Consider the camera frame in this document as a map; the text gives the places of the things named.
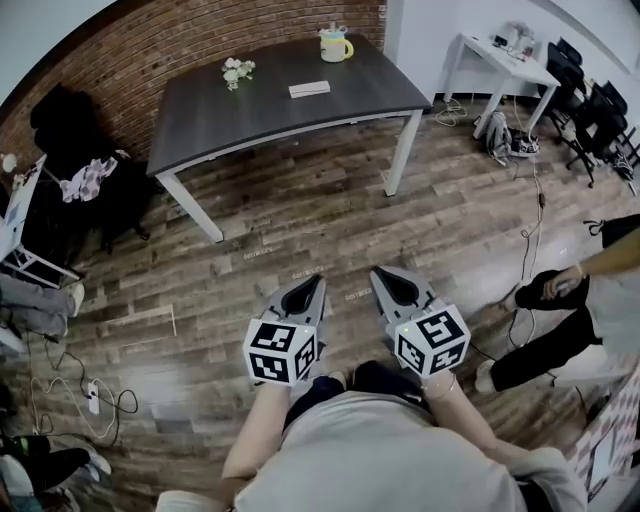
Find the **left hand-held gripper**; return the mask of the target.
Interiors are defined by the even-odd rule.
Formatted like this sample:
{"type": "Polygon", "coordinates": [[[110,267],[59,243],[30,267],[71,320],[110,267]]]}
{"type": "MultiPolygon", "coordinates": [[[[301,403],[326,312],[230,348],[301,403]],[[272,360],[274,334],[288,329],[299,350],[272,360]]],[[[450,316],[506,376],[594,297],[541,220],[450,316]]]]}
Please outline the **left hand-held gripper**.
{"type": "Polygon", "coordinates": [[[278,289],[258,319],[252,319],[243,343],[243,355],[254,383],[293,387],[306,380],[326,344],[321,322],[326,280],[311,275],[278,289]]]}

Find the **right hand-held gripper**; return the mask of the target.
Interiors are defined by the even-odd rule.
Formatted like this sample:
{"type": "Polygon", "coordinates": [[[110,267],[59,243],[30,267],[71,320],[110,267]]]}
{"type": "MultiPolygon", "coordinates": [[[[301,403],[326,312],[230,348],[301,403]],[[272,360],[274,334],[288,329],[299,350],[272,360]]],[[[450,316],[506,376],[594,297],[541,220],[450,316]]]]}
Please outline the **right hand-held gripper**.
{"type": "Polygon", "coordinates": [[[400,267],[376,266],[369,277],[385,319],[385,344],[402,369],[432,377],[463,362],[471,333],[455,305],[400,267]]]}

